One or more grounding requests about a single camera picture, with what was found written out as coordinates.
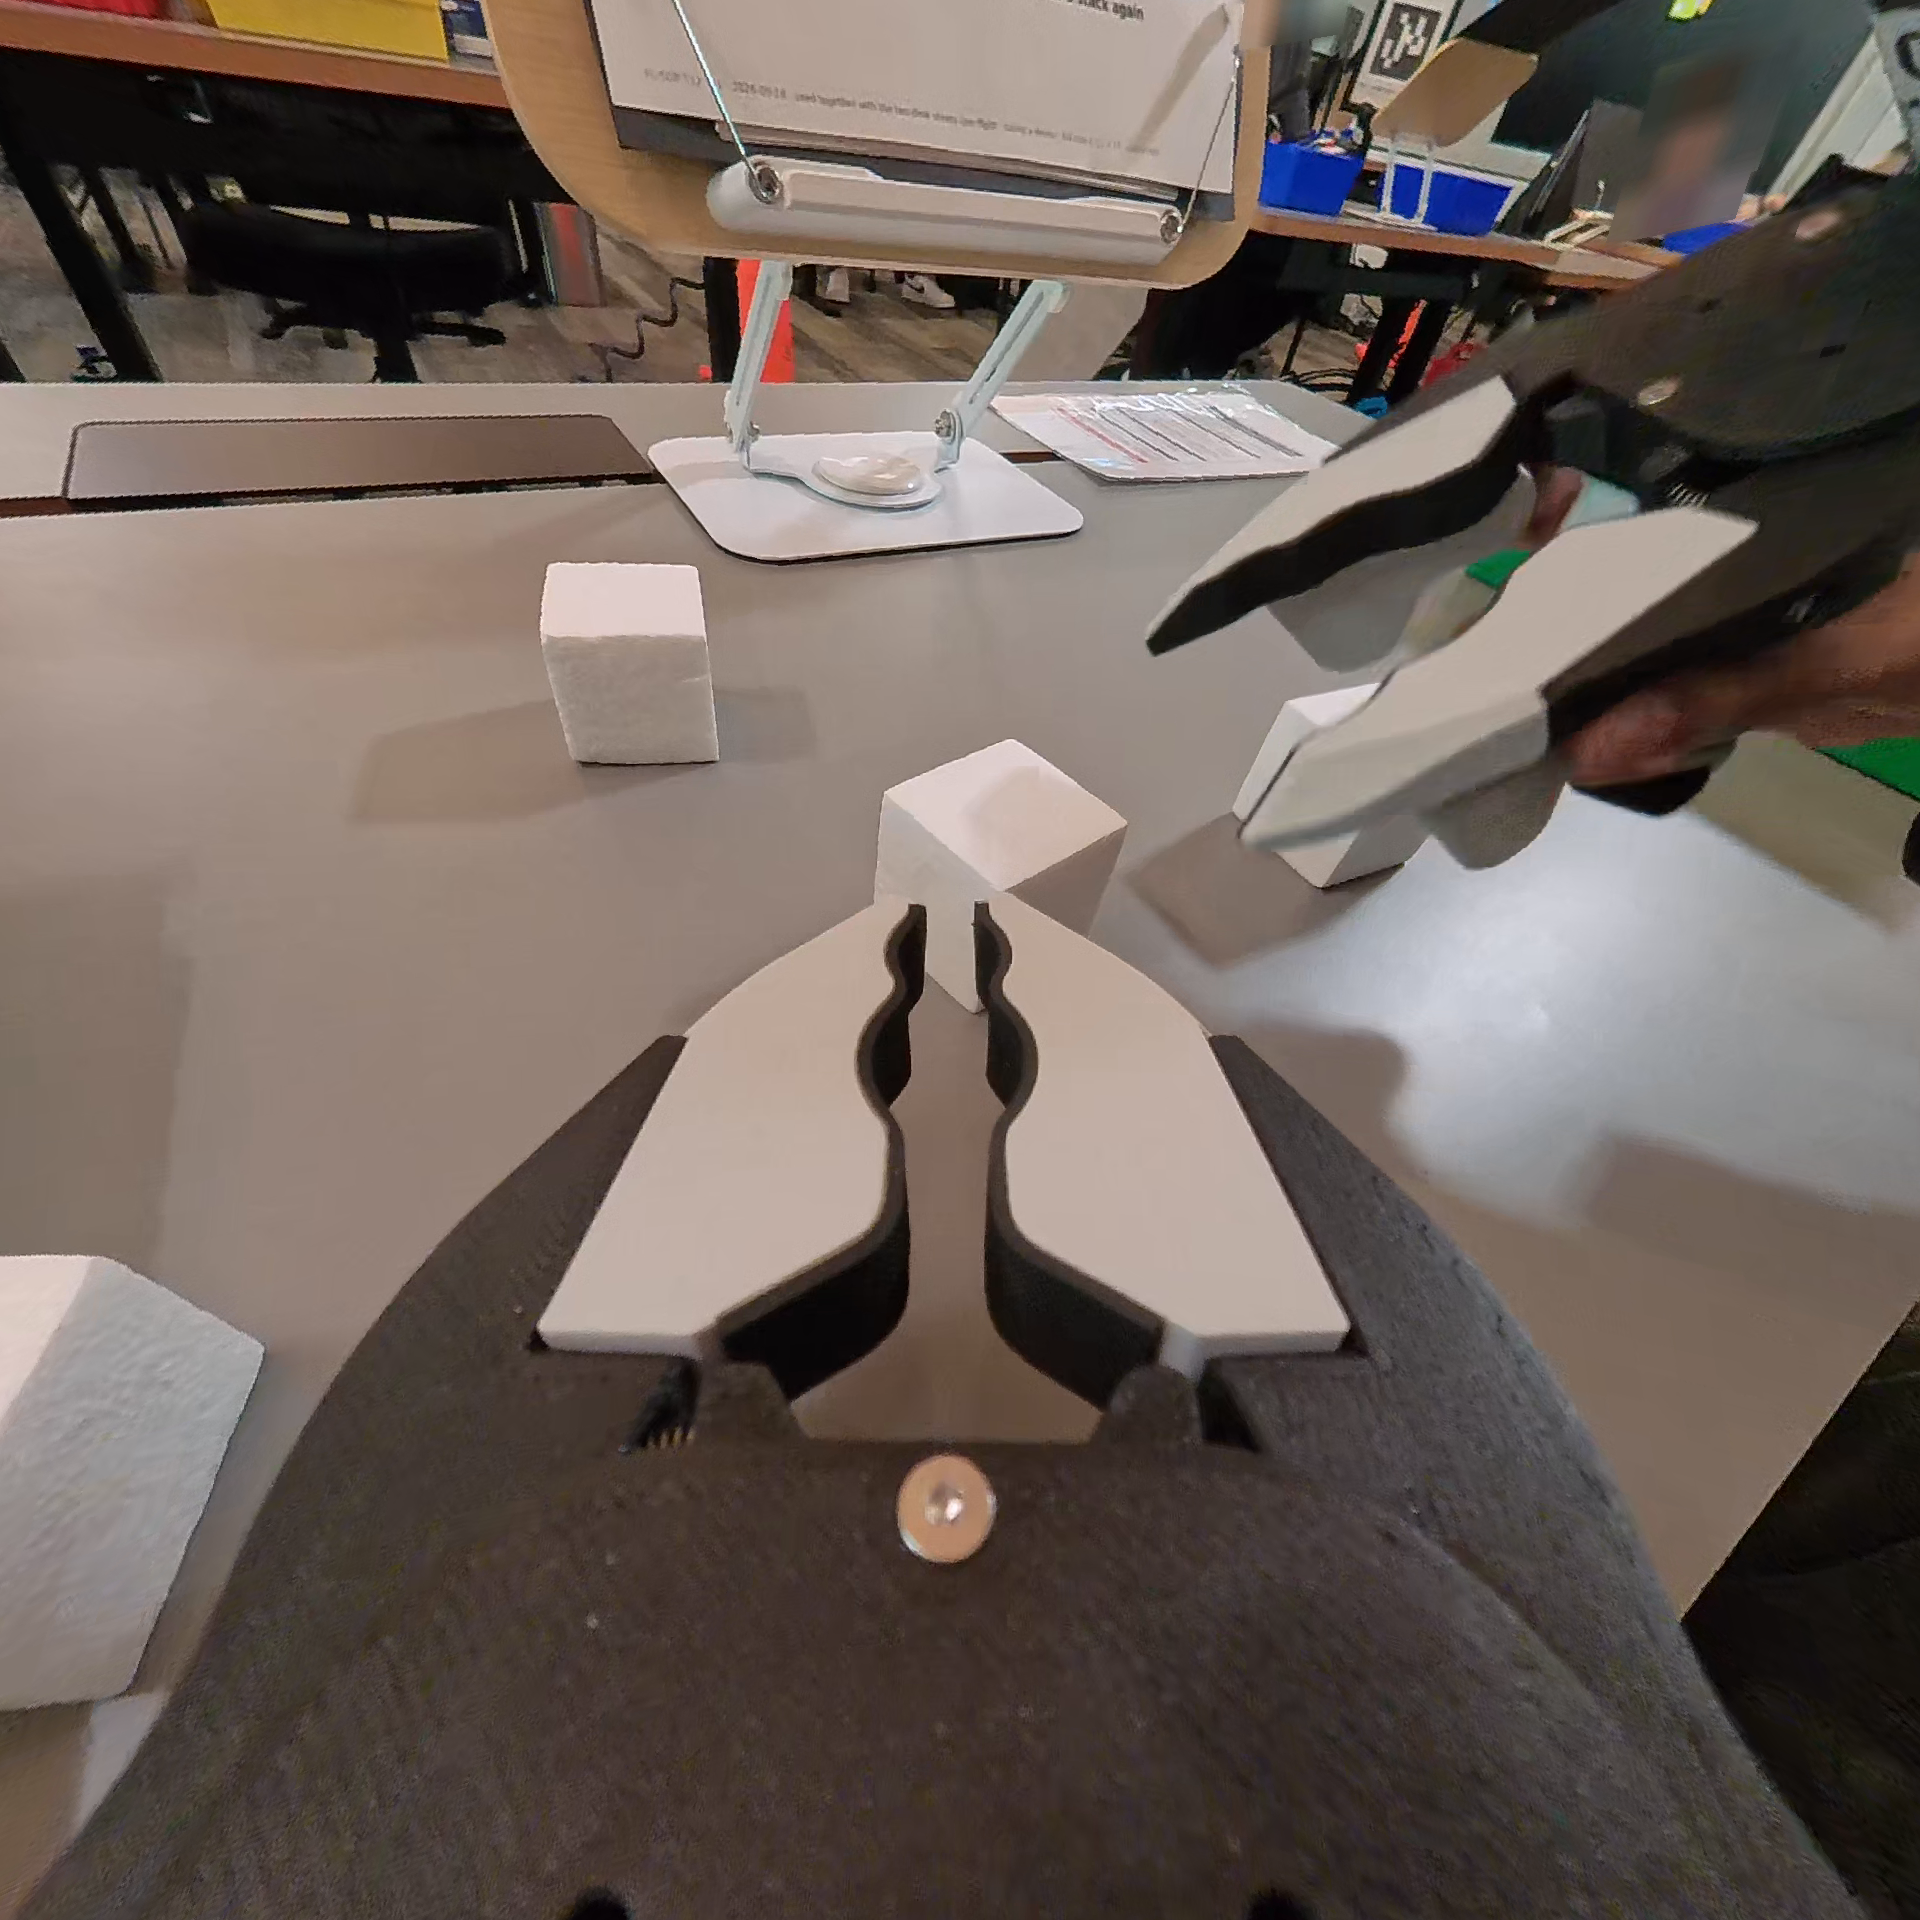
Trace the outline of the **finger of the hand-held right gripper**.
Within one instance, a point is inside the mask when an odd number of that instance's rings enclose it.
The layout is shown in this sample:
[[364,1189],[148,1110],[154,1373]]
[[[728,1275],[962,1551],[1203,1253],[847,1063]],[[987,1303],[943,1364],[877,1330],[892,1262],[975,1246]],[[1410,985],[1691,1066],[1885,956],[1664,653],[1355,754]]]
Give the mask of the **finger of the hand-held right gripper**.
[[1335,575],[1463,535],[1491,517],[1535,457],[1544,409],[1498,375],[1385,418],[1250,519],[1153,622],[1171,655]]
[[1468,629],[1403,659],[1359,710],[1291,749],[1242,842],[1283,854],[1413,823],[1463,871],[1507,863],[1568,788],[1555,689],[1755,533],[1713,507],[1573,509]]

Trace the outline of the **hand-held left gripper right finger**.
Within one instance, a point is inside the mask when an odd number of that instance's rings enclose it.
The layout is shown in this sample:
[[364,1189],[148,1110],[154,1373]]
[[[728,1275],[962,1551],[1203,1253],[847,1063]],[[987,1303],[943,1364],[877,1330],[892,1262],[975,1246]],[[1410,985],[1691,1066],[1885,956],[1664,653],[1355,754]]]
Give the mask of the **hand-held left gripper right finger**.
[[1093,1409],[1147,1364],[1337,1354],[1351,1317],[1212,1034],[1016,895],[976,906],[975,947],[1001,1342]]

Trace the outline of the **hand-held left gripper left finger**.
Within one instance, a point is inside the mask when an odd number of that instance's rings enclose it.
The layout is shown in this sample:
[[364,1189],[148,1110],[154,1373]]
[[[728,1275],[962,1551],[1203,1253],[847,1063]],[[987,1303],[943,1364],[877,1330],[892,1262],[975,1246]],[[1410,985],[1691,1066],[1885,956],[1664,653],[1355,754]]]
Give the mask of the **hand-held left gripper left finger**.
[[549,1350],[756,1364],[795,1402],[896,1330],[895,1105],[925,934],[925,908],[885,895],[660,1052],[656,1100],[538,1322]]

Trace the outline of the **white foam cube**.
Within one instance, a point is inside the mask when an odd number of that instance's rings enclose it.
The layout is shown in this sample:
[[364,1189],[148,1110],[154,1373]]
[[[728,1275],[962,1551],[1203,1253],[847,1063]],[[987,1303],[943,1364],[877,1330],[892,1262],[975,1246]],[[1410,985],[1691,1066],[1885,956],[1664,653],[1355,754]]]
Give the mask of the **white foam cube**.
[[925,910],[925,974],[970,1015],[975,910],[1016,895],[1088,934],[1129,826],[1016,739],[953,759],[881,798],[873,895]]
[[[1309,737],[1331,730],[1335,722],[1364,706],[1375,695],[1377,683],[1359,683],[1288,701],[1269,730],[1249,774],[1240,785],[1240,793],[1232,804],[1234,821],[1240,826],[1249,826],[1257,802],[1274,785],[1274,778],[1281,772],[1288,757],[1295,754]],[[1427,831],[1420,823],[1400,821],[1379,823],[1320,844],[1284,849],[1277,852],[1277,859],[1313,889],[1331,892],[1343,885],[1370,879],[1405,867],[1424,844]]]
[[115,1259],[2,1259],[4,1713],[132,1686],[264,1359]]
[[553,563],[544,670],[581,766],[721,757],[701,574],[679,563]]

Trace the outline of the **wooden background desk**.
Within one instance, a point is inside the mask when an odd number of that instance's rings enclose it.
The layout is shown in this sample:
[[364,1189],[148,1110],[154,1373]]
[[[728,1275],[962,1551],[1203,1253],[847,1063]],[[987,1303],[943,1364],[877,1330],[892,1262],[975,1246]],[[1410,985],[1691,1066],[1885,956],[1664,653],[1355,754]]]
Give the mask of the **wooden background desk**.
[[67,7],[2,4],[2,49],[143,70],[509,107],[501,78],[484,68]]
[[1253,215],[1250,230],[1346,249],[1370,246],[1418,257],[1469,258],[1527,271],[1541,285],[1565,293],[1619,293],[1682,262],[1681,253],[1660,246],[1629,242],[1555,246],[1507,234],[1459,235],[1418,223],[1370,219],[1362,209],[1345,209],[1335,217],[1317,217],[1296,209],[1260,205]]

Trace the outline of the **clear plastic bag with sheet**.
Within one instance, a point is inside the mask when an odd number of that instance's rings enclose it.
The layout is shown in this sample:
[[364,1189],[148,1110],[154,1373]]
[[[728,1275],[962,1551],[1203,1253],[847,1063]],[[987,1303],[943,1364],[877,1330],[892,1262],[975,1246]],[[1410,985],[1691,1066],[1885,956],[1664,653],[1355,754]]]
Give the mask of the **clear plastic bag with sheet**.
[[1111,485],[1295,478],[1337,452],[1240,389],[1001,394],[993,409],[1056,459]]

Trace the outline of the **row of blue bins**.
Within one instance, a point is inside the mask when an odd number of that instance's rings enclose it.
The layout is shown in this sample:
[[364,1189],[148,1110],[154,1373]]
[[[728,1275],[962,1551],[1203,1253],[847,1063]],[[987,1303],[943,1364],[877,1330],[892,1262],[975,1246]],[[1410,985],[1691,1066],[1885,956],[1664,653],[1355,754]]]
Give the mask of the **row of blue bins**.
[[1521,180],[1442,165],[1427,146],[1388,141],[1362,154],[1314,138],[1267,141],[1260,204],[1332,219],[1355,204],[1368,169],[1379,173],[1379,217],[1450,235],[1492,234],[1521,194]]

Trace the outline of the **document stand with wooden board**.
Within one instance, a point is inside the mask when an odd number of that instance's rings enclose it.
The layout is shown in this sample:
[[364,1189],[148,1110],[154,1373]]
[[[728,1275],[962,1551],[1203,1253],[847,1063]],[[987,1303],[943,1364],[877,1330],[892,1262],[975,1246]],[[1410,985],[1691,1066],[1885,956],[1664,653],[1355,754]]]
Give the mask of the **document stand with wooden board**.
[[[621,141],[591,2],[488,4],[497,70],[546,171],[607,234],[679,257],[760,262],[723,426],[660,439],[648,459],[707,538],[738,559],[882,557],[1071,538],[1084,525],[1043,483],[976,442],[1005,380],[1071,293],[1154,293],[1208,279],[1257,209],[1267,50],[1242,7],[1229,194],[1012,177],[949,161],[754,149],[667,123]],[[930,427],[778,434],[756,422],[761,371],[795,268],[1021,281],[967,385]]]

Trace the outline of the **black and white marker sign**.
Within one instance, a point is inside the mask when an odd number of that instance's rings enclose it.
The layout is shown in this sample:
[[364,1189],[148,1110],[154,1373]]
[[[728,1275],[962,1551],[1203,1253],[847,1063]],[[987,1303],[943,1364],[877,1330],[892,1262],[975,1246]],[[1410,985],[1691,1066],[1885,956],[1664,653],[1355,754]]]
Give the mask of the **black and white marker sign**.
[[1448,42],[1459,2],[1381,2],[1353,98],[1389,102]]

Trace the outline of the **printed instruction sheet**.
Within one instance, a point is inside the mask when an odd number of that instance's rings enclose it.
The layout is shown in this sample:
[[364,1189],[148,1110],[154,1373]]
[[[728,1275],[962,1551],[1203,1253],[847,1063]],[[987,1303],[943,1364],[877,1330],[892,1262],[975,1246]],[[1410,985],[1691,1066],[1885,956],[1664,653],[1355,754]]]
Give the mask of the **printed instruction sheet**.
[[1242,7],[1188,2],[594,2],[621,141],[949,161],[1232,191]]

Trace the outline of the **person's black clothing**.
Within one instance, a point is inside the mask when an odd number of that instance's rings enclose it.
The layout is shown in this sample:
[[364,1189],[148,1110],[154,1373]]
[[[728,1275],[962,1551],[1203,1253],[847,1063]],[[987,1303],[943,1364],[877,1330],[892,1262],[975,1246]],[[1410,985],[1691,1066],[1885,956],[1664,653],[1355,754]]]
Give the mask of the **person's black clothing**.
[[1919,1314],[1688,1609],[1721,1706],[1872,1915],[1919,1915]]

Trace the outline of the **black office chair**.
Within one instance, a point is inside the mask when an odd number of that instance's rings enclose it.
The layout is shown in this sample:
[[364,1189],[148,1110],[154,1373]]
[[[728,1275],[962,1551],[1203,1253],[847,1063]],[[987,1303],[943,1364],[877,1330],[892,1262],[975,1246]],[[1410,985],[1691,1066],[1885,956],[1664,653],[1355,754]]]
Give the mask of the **black office chair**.
[[264,341],[356,337],[386,385],[418,385],[415,341],[504,345],[482,318],[529,287],[514,245],[492,226],[401,230],[213,198],[181,209],[176,235],[196,285],[264,302]]

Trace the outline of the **yellow storage bin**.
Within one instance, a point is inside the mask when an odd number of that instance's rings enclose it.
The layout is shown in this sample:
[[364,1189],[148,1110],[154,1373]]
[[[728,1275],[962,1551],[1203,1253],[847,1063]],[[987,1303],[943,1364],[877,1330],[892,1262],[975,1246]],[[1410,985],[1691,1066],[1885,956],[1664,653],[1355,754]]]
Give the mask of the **yellow storage bin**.
[[449,63],[439,2],[201,2],[221,31]]

